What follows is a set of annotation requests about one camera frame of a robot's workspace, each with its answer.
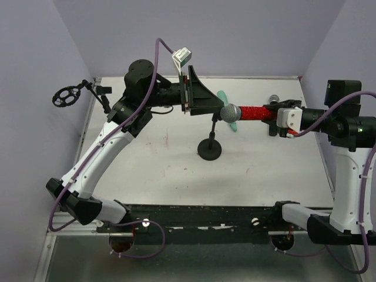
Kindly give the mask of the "mint green microphone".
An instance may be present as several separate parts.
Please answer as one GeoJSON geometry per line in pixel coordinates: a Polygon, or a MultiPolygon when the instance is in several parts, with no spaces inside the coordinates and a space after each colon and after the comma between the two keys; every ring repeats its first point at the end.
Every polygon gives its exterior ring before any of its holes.
{"type": "Polygon", "coordinates": [[[221,119],[229,124],[233,132],[237,132],[236,122],[240,118],[240,109],[228,102],[227,95],[223,90],[217,92],[217,97],[224,103],[224,107],[220,111],[221,119]]]}

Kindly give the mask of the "red glitter microphone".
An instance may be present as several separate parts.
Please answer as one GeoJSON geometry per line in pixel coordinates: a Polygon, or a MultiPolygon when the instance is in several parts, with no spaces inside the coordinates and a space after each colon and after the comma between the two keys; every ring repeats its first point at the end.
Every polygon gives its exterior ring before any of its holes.
{"type": "Polygon", "coordinates": [[[263,106],[237,106],[240,109],[239,120],[276,120],[277,114],[263,106]]]}

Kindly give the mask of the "short black round-base mic stand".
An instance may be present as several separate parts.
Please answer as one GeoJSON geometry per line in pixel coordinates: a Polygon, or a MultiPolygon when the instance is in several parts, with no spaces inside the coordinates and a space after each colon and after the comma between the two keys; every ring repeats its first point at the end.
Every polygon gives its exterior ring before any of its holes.
{"type": "Polygon", "coordinates": [[[215,139],[215,127],[218,121],[217,115],[214,114],[211,120],[212,126],[209,137],[203,139],[197,147],[198,155],[206,161],[214,161],[218,159],[222,153],[221,144],[215,139]]]}

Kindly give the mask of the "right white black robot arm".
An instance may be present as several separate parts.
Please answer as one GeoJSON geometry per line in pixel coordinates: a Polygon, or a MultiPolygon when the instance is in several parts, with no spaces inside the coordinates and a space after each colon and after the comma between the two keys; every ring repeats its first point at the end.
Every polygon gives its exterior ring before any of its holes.
{"type": "Polygon", "coordinates": [[[335,151],[335,194],[331,213],[320,213],[292,201],[276,202],[269,229],[274,224],[293,224],[307,231],[315,244],[375,245],[370,216],[372,170],[375,163],[375,118],[360,116],[362,83],[329,80],[324,104],[327,110],[309,109],[298,100],[272,102],[266,108],[275,114],[281,137],[309,132],[328,136],[335,151]]]}

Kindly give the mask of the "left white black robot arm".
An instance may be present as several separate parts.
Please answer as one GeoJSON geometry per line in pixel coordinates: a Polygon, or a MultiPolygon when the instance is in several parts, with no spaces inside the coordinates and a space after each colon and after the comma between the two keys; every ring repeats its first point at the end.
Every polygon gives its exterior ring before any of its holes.
{"type": "Polygon", "coordinates": [[[151,121],[152,108],[180,105],[192,116],[218,116],[224,106],[201,83],[192,66],[187,75],[172,83],[155,73],[151,61],[140,59],[129,66],[124,82],[123,96],[113,105],[86,153],[64,176],[51,178],[46,184],[58,205],[82,225],[94,220],[118,224],[124,219],[127,209],[121,202],[95,198],[93,192],[116,156],[151,121]]]}

